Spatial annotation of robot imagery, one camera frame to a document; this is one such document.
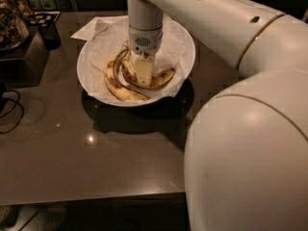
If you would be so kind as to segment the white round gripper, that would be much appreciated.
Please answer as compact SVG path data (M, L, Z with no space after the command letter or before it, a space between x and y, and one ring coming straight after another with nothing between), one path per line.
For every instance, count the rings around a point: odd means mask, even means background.
M152 80L155 55L161 48L163 39L163 28L155 30L136 30L132 27L128 29L131 49L139 54L135 59L135 71L137 80L142 88L148 88Z

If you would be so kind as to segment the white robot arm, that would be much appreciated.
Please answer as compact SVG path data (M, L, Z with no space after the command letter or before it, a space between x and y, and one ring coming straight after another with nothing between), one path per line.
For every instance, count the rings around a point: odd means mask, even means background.
M244 77L190 127L191 231L308 231L306 23L249 0L146 1Z

